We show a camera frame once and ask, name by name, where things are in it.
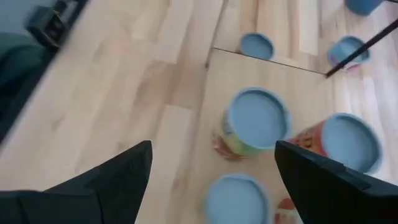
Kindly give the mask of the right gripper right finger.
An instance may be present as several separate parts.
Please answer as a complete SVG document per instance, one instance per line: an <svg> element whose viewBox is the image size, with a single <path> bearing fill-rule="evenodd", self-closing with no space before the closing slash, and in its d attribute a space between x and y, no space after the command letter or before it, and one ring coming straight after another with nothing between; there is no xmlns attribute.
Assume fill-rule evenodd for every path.
<svg viewBox="0 0 398 224"><path fill-rule="evenodd" d="M398 186L287 141L274 157L305 224L398 224Z"/></svg>

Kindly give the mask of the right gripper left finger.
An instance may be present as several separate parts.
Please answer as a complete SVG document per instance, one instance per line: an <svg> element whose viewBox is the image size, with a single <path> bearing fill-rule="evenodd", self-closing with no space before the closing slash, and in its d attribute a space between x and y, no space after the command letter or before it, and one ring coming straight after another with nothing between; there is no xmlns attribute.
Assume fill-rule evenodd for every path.
<svg viewBox="0 0 398 224"><path fill-rule="evenodd" d="M0 224L134 224L151 166L145 140L47 190L0 190Z"/></svg>

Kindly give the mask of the white mixed fruit can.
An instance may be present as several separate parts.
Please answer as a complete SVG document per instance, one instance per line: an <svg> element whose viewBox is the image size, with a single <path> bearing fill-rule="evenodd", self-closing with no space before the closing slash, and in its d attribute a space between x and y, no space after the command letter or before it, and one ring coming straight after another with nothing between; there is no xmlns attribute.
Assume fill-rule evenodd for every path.
<svg viewBox="0 0 398 224"><path fill-rule="evenodd" d="M377 172L382 163L377 135L353 114L335 113L301 131L289 142L365 174Z"/></svg>

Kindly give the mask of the green sliced peaches can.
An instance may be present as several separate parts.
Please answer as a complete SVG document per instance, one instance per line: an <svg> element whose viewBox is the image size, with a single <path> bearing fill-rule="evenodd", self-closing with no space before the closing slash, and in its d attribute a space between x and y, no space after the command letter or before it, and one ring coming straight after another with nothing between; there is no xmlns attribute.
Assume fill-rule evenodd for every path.
<svg viewBox="0 0 398 224"><path fill-rule="evenodd" d="M216 179L204 202L205 224L271 224L267 191L253 177L232 173Z"/></svg>

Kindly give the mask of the green spaghetti sauce can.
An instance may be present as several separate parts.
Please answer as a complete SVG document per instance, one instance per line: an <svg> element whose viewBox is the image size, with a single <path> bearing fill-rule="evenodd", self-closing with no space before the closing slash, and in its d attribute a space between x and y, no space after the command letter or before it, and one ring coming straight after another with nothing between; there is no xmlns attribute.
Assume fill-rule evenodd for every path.
<svg viewBox="0 0 398 224"><path fill-rule="evenodd" d="M213 149L231 161L275 149L292 134L292 116L275 93L260 87L235 94L213 130Z"/></svg>

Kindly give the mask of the teal and red salmon can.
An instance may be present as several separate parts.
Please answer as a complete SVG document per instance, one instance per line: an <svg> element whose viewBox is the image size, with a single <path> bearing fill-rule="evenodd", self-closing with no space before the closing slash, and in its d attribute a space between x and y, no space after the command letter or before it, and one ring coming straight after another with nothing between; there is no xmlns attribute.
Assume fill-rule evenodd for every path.
<svg viewBox="0 0 398 224"><path fill-rule="evenodd" d="M327 52L327 60L332 67L335 67L344 59L357 51L362 45L364 45L364 42L361 39L351 35L344 36ZM370 57L370 51L366 50L361 55L357 56L351 62L346 64L342 68L342 71L347 72L359 67L363 63L367 62Z"/></svg>

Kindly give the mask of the yellow pineapple rings can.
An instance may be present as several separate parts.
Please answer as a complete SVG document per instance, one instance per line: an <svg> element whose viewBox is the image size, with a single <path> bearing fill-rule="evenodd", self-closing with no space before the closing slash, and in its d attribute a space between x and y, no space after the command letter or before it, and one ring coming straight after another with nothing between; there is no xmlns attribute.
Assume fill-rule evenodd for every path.
<svg viewBox="0 0 398 224"><path fill-rule="evenodd" d="M265 35L257 32L244 34L240 39L240 50L243 55L270 60L274 56L274 45Z"/></svg>

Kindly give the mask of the yellow and blue peas can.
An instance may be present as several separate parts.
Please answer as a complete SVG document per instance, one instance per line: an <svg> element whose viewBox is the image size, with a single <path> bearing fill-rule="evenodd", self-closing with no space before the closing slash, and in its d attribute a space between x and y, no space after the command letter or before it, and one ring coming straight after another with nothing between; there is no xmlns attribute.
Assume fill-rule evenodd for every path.
<svg viewBox="0 0 398 224"><path fill-rule="evenodd" d="M357 15L368 16L383 2L384 0L345 0L345 6Z"/></svg>

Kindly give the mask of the black clamp device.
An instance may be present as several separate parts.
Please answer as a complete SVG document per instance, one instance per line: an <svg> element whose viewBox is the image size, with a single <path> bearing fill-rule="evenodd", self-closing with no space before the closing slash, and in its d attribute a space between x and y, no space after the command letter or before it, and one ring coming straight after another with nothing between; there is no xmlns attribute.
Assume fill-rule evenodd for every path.
<svg viewBox="0 0 398 224"><path fill-rule="evenodd" d="M68 23L62 19L66 8L67 3L62 0L51 7L36 6L25 28L38 43L57 51L68 31Z"/></svg>

